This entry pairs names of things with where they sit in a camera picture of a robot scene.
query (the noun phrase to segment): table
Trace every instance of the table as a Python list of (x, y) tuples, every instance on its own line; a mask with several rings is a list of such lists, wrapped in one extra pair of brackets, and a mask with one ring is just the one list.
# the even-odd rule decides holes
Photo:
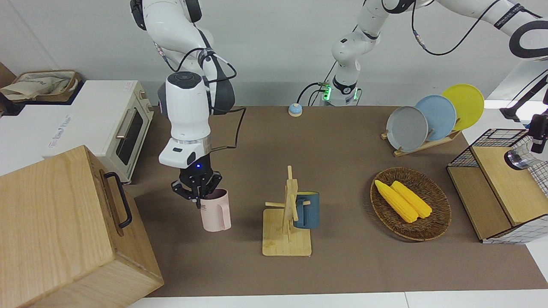
[[(238, 149), (212, 153), (232, 216), (232, 228), (218, 233), (204, 231), (196, 207), (171, 191), (179, 171), (157, 158), (170, 126), (156, 117), (127, 187), (165, 280), (150, 296), (547, 288), (527, 247), (478, 242), (445, 170), (466, 148), (464, 138), (396, 158), (379, 138), (393, 110), (312, 107), (293, 118), (286, 107), (250, 107)], [(233, 143), (238, 120), (238, 114), (211, 118), (213, 146)], [(288, 164), (300, 190), (321, 195), (309, 258), (261, 254), (264, 202), (282, 198)], [(396, 166), (423, 172), (446, 193), (453, 221), (439, 239), (409, 243), (375, 218), (371, 181)]]

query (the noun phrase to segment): yellow corn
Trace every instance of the yellow corn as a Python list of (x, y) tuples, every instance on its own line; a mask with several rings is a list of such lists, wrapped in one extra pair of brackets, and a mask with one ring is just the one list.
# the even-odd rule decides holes
[(407, 188), (398, 181), (394, 181), (390, 187), (399, 193), (416, 210), (416, 212), (419, 213), (419, 217), (427, 218), (430, 216), (432, 213), (432, 208), (411, 189)]
[(375, 180), (375, 186), (379, 190), (380, 194), (390, 204), (390, 206), (398, 213), (403, 220), (408, 223), (416, 221), (419, 214), (415, 209), (397, 192), (395, 192), (390, 186), (384, 184), (379, 180)]

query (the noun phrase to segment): blue mug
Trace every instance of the blue mug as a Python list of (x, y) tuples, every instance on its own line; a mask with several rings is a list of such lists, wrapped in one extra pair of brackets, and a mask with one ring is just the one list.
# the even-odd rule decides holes
[(294, 221), (293, 226), (300, 229), (318, 228), (319, 227), (319, 192), (315, 192), (315, 191), (298, 192), (296, 205), (297, 205), (297, 215), (299, 216), (299, 220)]

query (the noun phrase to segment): label on oven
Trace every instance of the label on oven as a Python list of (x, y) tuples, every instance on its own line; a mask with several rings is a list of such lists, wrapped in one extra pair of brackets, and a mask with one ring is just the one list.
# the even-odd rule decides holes
[(132, 88), (133, 88), (133, 84), (135, 83), (135, 81), (128, 81), (125, 83), (125, 88), (124, 90), (126, 91), (130, 91)]
[(53, 135), (51, 141), (48, 144), (48, 148), (53, 149), (57, 146), (57, 143), (59, 140), (63, 137), (65, 134), (65, 131), (67, 127), (69, 126), (70, 121), (72, 120), (72, 115), (66, 115), (63, 119), (63, 122), (57, 127), (57, 131), (55, 132), (55, 135)]

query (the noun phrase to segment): pink mug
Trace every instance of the pink mug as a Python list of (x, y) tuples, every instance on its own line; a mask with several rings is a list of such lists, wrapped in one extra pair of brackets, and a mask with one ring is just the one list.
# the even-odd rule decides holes
[(202, 207), (202, 224), (209, 232), (228, 230), (230, 223), (229, 192), (226, 189), (215, 189), (205, 199), (200, 199)]

